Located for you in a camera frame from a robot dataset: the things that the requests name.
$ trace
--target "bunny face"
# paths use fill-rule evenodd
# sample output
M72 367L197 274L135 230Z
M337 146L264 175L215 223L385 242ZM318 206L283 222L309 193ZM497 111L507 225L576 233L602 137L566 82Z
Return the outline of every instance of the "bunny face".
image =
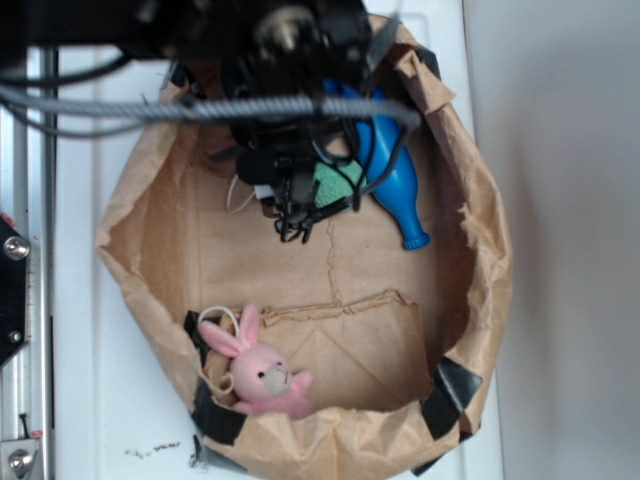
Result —
M293 375L273 347L257 344L236 357L229 367L235 391L247 401L269 400L286 393Z

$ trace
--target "metal frame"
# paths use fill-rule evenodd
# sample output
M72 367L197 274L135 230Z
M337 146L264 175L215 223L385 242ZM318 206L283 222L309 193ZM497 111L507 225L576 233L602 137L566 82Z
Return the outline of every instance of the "metal frame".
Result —
M32 50L23 71L29 76L51 75L56 70L55 58L54 52ZM39 90L30 93L55 94ZM39 112L28 115L35 121L55 124L54 118L44 118ZM37 458L33 463L37 467L23 478L33 480L54 476L51 241L55 152L54 138L27 130L6 110L0 110L0 209L13 218L16 230L31 247L27 263L27 343L0 371L0 447L7 450L7 455L12 453L9 450L15 441L23 449L32 449L28 453ZM25 440L27 434L37 440Z

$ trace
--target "pink bunny plush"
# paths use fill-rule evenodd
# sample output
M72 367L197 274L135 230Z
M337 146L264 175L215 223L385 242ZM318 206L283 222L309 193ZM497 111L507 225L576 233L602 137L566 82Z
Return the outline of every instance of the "pink bunny plush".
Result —
M235 337L212 322L198 324L198 332L207 345L233 359L229 372L240 401L232 408L248 415L283 412L293 420L311 415L313 407L305 395L313 383L313 374L293 375L280 352L258 342L260 313L254 304L244 308L239 326L235 317L232 320Z

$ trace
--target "bunny ear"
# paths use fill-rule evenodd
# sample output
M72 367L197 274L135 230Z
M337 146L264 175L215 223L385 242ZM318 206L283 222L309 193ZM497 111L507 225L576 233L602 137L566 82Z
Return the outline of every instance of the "bunny ear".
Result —
M207 345L225 357L235 358L246 350L246 347L237 338L222 330L215 323L200 322L198 333L207 342Z
M245 306L240 317L240 331L238 340L247 347L253 347L258 343L258 330L260 328L260 312L253 303Z

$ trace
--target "blue squeeze toy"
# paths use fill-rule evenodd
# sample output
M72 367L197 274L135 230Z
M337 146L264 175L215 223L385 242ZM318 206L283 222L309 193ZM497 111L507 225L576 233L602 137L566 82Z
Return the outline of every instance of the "blue squeeze toy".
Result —
M338 93L345 98L360 98L360 94L351 87L337 82L325 82L325 89L329 93ZM386 100L387 96L381 88L377 88L372 98ZM362 168L369 157L372 137L375 141L371 163L366 171L367 182L374 182L384 173L389 164L389 158L394 143L400 135L398 124L391 117L373 117L373 128L366 122L356 122L356 129L360 137L360 150L357 159ZM391 175L373 192L374 198L393 215L404 236L403 246L407 250L415 250L427 245L431 238L420 225L416 212L418 199L418 179L413 168L413 162L406 147L402 147Z

